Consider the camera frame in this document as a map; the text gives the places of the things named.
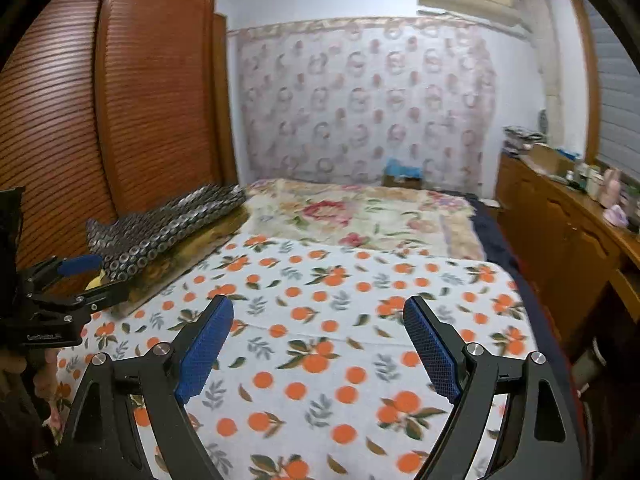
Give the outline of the person left hand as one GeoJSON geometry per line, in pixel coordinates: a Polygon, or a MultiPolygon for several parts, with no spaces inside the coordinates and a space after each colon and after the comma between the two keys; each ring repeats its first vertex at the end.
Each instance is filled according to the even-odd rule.
{"type": "Polygon", "coordinates": [[[12,386],[11,379],[19,379],[36,398],[51,402],[58,388],[58,349],[46,349],[35,360],[2,349],[0,353],[1,393],[5,396],[12,386]]]}

